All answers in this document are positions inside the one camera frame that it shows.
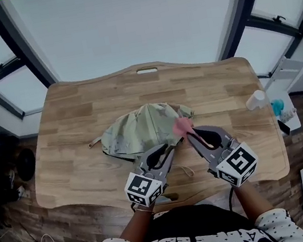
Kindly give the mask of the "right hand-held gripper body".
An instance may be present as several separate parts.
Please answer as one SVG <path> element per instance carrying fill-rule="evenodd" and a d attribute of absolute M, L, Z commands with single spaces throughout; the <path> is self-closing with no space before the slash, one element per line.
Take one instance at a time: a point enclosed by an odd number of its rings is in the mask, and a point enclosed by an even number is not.
<path fill-rule="evenodd" d="M 258 156 L 245 143 L 232 139 L 225 148 L 209 153 L 209 169 L 234 187 L 243 185 L 256 171 Z"/>

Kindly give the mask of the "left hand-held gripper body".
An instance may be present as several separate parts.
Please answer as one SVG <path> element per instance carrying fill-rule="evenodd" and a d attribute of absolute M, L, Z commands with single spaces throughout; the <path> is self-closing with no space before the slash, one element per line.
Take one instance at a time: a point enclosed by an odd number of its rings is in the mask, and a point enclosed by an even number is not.
<path fill-rule="evenodd" d="M 150 207 L 164 193 L 167 186 L 165 164 L 151 168 L 140 165 L 128 176 L 124 191 L 127 199 Z"/>

